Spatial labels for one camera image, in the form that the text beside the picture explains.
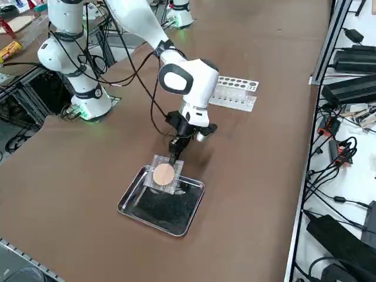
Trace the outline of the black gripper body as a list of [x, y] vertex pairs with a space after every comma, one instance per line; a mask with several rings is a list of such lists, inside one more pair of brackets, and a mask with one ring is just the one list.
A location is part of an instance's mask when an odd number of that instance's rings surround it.
[[178, 110], [169, 112], [166, 116], [166, 122], [176, 129], [177, 136], [180, 138], [196, 137], [198, 142], [203, 142], [209, 135], [213, 134], [218, 126], [209, 123], [208, 127], [191, 125]]

